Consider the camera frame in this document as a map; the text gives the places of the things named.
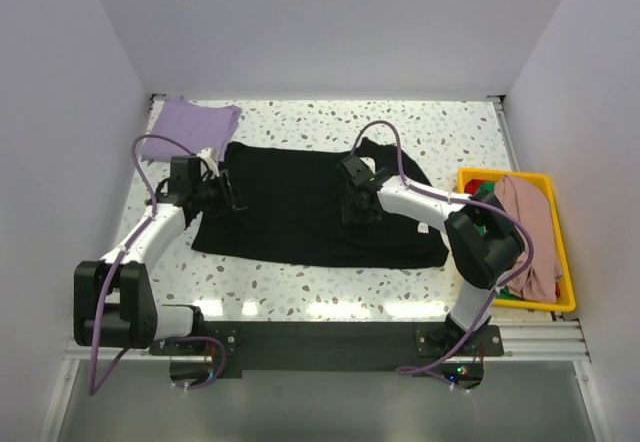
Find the black t shirt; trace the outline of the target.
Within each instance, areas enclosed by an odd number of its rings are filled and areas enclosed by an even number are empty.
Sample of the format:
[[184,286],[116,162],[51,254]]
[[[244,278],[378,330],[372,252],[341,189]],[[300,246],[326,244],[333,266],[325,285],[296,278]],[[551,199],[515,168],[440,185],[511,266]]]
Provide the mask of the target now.
[[222,168],[245,203],[220,218],[204,216],[192,243],[205,254],[321,267],[441,267],[448,250],[439,231],[383,213],[371,223],[342,219],[344,153],[227,146]]

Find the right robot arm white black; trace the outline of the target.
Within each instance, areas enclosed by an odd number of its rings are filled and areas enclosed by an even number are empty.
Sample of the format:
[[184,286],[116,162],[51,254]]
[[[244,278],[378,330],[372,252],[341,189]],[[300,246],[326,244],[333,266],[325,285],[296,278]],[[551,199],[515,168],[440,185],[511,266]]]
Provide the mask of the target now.
[[339,162],[337,172],[345,223],[373,222],[389,213],[447,237],[463,284],[446,321],[461,333],[473,333],[487,323],[500,288],[524,269],[516,265],[517,259],[525,253],[526,261],[532,260],[530,234],[492,193],[472,196],[438,190],[402,171],[373,171],[355,154]]

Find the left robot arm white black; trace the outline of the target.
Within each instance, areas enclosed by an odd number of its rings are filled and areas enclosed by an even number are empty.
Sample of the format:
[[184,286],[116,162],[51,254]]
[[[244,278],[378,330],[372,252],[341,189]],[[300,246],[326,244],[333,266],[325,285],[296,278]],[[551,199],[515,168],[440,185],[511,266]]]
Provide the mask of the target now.
[[246,205],[229,171],[205,156],[179,156],[155,187],[141,220],[97,261],[74,271],[73,336],[80,346],[146,349],[193,336],[204,323],[193,305],[156,302],[150,275],[173,241],[198,217],[231,215]]

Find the folded purple t shirt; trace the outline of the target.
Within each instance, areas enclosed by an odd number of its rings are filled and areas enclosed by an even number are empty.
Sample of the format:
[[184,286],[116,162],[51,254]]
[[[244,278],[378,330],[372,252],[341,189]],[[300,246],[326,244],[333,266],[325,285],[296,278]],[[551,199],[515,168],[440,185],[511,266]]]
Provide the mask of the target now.
[[168,137],[193,153],[212,147],[218,161],[222,162],[240,116],[241,108],[236,105],[205,107],[182,96],[168,97],[151,134]]

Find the red t shirt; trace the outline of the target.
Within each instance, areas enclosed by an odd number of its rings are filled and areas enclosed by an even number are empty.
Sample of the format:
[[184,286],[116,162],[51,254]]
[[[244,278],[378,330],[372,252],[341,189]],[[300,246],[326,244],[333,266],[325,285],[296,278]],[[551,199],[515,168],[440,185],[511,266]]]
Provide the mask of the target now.
[[477,193],[483,190],[488,190],[489,192],[491,192],[492,188],[488,187],[487,183],[488,183],[487,180],[471,179],[469,182],[466,183],[464,187],[464,192],[469,195],[476,195]]

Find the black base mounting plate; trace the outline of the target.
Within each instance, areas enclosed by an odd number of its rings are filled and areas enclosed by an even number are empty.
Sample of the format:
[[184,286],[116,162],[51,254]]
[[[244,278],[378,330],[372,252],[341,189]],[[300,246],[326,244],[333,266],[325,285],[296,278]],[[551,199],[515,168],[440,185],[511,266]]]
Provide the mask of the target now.
[[155,342],[173,359],[174,380],[204,381],[205,364],[223,378],[245,371],[393,372],[443,357],[460,335],[443,322],[205,322],[196,340]]

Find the pink t shirt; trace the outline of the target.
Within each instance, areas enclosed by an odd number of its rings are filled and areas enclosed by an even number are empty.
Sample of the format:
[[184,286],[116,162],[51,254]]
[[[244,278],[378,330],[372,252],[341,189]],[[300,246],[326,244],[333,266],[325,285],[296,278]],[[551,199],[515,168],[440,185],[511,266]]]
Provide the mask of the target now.
[[534,256],[520,275],[506,284],[512,296],[533,302],[555,303],[556,282],[563,275],[555,248],[551,208],[546,196],[518,176],[504,175],[494,186],[499,202],[530,234]]

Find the yellow plastic bin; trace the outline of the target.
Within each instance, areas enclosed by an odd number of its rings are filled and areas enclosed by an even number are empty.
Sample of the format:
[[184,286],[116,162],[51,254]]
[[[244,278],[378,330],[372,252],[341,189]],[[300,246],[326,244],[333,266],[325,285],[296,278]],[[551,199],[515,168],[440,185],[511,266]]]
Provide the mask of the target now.
[[556,296],[555,303],[540,303],[527,301],[515,296],[512,296],[507,287],[501,290],[500,294],[496,297],[494,304],[498,307],[518,308],[527,310],[540,310],[547,312],[571,312],[576,307],[575,295],[571,282],[570,271],[568,267],[567,257],[565,253],[564,241],[562,238],[561,227],[559,223],[559,217],[556,210],[556,204],[554,199],[553,187],[551,179],[543,174],[539,173],[527,173],[527,172],[515,172],[505,170],[490,170],[479,168],[461,168],[458,170],[457,184],[458,189],[464,192],[464,187],[471,179],[487,180],[494,193],[494,186],[504,175],[518,176],[525,179],[536,188],[538,188],[548,199],[551,208],[552,221],[555,234],[555,248],[558,259],[560,261],[563,275],[556,282]]

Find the aluminium frame rail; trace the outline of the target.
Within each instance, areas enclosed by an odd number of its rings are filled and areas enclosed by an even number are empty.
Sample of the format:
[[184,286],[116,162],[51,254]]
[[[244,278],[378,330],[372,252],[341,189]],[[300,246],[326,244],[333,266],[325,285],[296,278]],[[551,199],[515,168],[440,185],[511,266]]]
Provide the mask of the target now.
[[[502,361],[532,362],[587,362],[591,361],[589,349],[579,322],[567,321],[497,321],[500,341],[504,349]],[[118,349],[101,349],[100,360],[111,360]],[[66,342],[63,360],[89,360],[90,349],[78,346],[71,338]],[[193,357],[152,355],[149,349],[134,349],[123,360],[190,360]]]

